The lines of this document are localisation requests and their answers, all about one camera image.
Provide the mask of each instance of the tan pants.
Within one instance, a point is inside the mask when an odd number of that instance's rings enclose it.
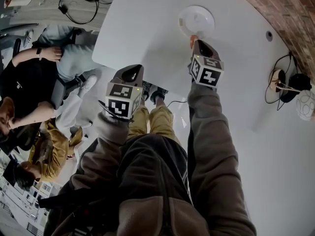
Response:
[[[149,114],[148,109],[140,105],[133,114],[134,122],[129,124],[128,139],[147,134],[147,124],[150,121],[151,134],[168,137],[180,144],[173,130],[173,119],[172,112],[166,106],[157,107]]]

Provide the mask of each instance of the black and white marker cube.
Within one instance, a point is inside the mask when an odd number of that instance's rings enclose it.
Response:
[[[118,117],[131,119],[140,105],[141,95],[142,88],[110,82],[107,86],[105,104]]]
[[[224,73],[223,62],[201,55],[194,55],[190,73],[197,84],[216,89]]]

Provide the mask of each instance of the shoe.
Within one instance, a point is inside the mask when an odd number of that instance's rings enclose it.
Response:
[[[146,81],[142,82],[142,88],[143,88],[143,93],[142,93],[142,100],[146,101],[149,98],[150,95],[150,88],[152,87],[152,84]]]
[[[154,103],[154,105],[156,104],[156,97],[160,97],[162,98],[163,100],[165,99],[165,95],[168,93],[167,90],[163,89],[163,88],[160,88],[158,87],[157,90],[152,93],[151,97],[150,97],[150,100]]]
[[[95,85],[96,82],[97,76],[91,75],[90,77],[88,77],[88,79],[81,85],[78,96],[82,99],[84,95]]]
[[[24,43],[23,43],[23,48],[27,48],[28,44],[31,42],[32,38],[33,38],[33,35],[34,35],[34,31],[31,30],[28,32],[27,36],[25,37],[24,39]]]

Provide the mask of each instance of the brick wall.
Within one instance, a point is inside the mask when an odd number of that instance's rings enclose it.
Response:
[[[315,82],[315,0],[247,0],[273,26]]]

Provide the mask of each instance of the white desk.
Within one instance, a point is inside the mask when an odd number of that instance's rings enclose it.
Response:
[[[245,0],[114,0],[93,60],[114,69],[140,63],[145,68],[144,80],[187,97],[191,50],[178,27],[178,16],[190,5],[205,7],[215,19],[213,36],[206,42],[224,62],[219,88],[224,113],[230,122],[254,128],[270,108],[264,102],[269,72],[288,49]],[[266,39],[268,30],[272,42]]]

